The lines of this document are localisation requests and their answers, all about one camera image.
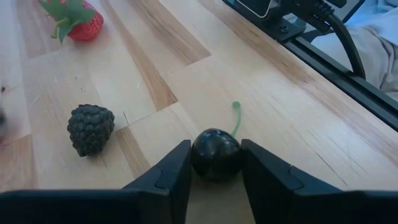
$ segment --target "strawberry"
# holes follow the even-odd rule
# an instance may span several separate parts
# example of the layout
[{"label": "strawberry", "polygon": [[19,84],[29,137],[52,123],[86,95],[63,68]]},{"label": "strawberry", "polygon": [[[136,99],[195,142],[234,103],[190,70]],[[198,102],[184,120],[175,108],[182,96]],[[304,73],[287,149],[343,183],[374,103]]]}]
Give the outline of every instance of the strawberry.
[{"label": "strawberry", "polygon": [[54,18],[56,26],[51,35],[62,43],[65,36],[72,40],[92,40],[100,32],[104,18],[85,0],[39,0]]}]

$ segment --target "cherry stem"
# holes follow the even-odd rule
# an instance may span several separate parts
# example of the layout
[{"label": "cherry stem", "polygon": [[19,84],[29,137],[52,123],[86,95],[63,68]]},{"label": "cherry stem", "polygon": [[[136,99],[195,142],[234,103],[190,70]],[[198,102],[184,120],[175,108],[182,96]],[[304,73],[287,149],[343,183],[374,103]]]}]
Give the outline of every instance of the cherry stem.
[{"label": "cherry stem", "polygon": [[239,127],[241,126],[242,109],[241,109],[241,104],[238,101],[233,102],[232,107],[238,112],[238,120],[236,122],[234,130],[231,133],[232,137],[235,138],[236,133],[238,132]]}]

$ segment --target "strawberry leaves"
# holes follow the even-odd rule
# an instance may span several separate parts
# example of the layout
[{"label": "strawberry leaves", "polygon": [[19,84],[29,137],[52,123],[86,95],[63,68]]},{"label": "strawberry leaves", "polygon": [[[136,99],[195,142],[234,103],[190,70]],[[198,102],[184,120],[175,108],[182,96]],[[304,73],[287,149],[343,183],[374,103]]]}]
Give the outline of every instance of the strawberry leaves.
[{"label": "strawberry leaves", "polygon": [[59,0],[40,0],[39,3],[54,17],[55,21],[59,21],[67,16],[67,9]]},{"label": "strawberry leaves", "polygon": [[55,19],[56,27],[51,35],[54,39],[59,39],[61,44],[64,38],[72,29],[81,23],[90,22],[95,11],[84,8],[84,0],[39,0],[40,5]]}]

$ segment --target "wooden table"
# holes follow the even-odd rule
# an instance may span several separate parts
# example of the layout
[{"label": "wooden table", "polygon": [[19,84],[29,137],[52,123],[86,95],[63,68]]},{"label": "wooden table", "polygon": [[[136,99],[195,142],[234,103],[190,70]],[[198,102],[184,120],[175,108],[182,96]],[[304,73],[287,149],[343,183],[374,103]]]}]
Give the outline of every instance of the wooden table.
[{"label": "wooden table", "polygon": [[[2,104],[10,145],[0,190],[118,189],[183,139],[233,129],[343,190],[398,189],[398,133],[221,0],[90,0],[105,18],[90,43],[60,45],[36,0],[0,1]],[[112,110],[103,153],[78,156],[78,104]],[[252,223],[243,185],[195,181],[187,223]]]}]

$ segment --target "black blackberry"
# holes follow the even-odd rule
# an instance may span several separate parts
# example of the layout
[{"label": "black blackberry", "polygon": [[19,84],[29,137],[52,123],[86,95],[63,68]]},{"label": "black blackberry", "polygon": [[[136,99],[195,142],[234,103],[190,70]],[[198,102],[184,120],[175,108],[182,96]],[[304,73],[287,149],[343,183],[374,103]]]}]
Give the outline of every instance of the black blackberry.
[{"label": "black blackberry", "polygon": [[68,132],[80,157],[101,152],[114,128],[112,111],[97,105],[79,105],[72,111]]}]

